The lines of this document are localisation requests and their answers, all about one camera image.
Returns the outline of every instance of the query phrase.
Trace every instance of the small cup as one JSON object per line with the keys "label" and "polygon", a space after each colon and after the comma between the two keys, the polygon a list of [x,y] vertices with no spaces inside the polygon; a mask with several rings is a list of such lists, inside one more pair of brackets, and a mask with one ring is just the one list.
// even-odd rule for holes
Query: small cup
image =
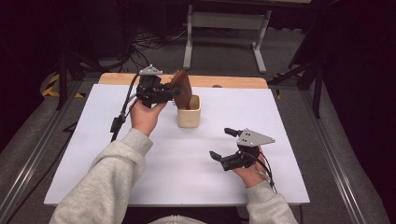
{"label": "small cup", "polygon": [[191,96],[190,109],[177,110],[177,124],[180,128],[198,127],[200,117],[201,117],[201,98],[198,95]]}

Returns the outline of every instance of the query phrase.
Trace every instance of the metal rail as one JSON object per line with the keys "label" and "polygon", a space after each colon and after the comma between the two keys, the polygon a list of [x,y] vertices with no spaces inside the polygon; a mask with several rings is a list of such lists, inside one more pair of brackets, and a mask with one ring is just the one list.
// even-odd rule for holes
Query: metal rail
{"label": "metal rail", "polygon": [[35,169],[37,168],[38,164],[40,163],[47,147],[50,143],[50,140],[54,134],[54,131],[58,127],[60,123],[64,111],[69,106],[70,102],[73,100],[73,96],[76,95],[78,92],[79,87],[81,86],[80,81],[74,81],[70,85],[70,89],[68,92],[68,99],[64,103],[64,106],[60,110],[55,111],[53,114],[49,125],[47,126],[46,130],[43,132],[40,140],[38,141],[35,149],[33,150],[32,154],[30,155],[27,162],[23,165],[18,176],[12,185],[10,191],[8,192],[6,198],[0,205],[0,224],[7,223],[7,220],[13,213],[23,191],[25,190],[26,186],[29,184],[30,179],[32,178],[33,174],[35,173]]}
{"label": "metal rail", "polygon": [[356,202],[355,196],[353,194],[352,188],[349,184],[346,173],[332,149],[332,144],[330,143],[329,137],[323,127],[320,119],[317,119],[315,113],[312,109],[312,99],[308,91],[300,91],[303,98],[304,105],[306,106],[311,119],[314,122],[318,137],[320,138],[320,144],[323,148],[323,152],[327,163],[329,163],[330,169],[332,170],[332,175],[335,179],[338,189],[340,190],[341,196],[343,197],[344,203],[346,204],[346,209],[350,215],[353,223],[366,223],[363,214]]}

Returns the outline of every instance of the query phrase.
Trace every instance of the gray sweatshirt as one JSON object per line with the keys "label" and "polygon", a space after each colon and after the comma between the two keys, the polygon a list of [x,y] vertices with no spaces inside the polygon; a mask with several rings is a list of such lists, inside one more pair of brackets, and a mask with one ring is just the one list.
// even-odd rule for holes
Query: gray sweatshirt
{"label": "gray sweatshirt", "polygon": [[[151,140],[131,129],[113,141],[93,161],[90,171],[56,207],[49,223],[121,223],[131,188],[145,169]],[[247,189],[249,223],[297,223],[281,194],[267,181]],[[153,223],[197,224],[198,220],[170,216]]]}

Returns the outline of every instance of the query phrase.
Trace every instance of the person's left hand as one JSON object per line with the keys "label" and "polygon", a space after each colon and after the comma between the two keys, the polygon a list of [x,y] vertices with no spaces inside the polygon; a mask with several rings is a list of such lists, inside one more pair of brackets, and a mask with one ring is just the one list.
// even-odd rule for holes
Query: person's left hand
{"label": "person's left hand", "polygon": [[149,137],[157,125],[158,116],[166,106],[166,103],[147,108],[142,101],[138,100],[131,109],[132,127]]}

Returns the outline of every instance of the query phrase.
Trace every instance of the white paper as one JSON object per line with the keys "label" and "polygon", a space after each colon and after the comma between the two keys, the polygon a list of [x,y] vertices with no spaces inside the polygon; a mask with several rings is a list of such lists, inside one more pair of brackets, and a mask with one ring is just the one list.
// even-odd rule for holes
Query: white paper
{"label": "white paper", "polygon": [[[93,86],[76,131],[47,193],[45,204],[58,204],[88,172],[93,159],[111,140],[110,127],[120,114],[128,86]],[[169,102],[150,138],[146,170],[132,189],[129,205],[213,206],[248,202],[245,186],[233,171],[224,172],[210,158],[234,154],[237,137],[224,128],[248,128],[275,138],[262,146],[270,162],[276,189],[288,203],[309,203],[300,169],[270,90],[192,88],[201,97],[198,128],[177,126],[177,107]],[[131,128],[123,124],[118,139]]]}

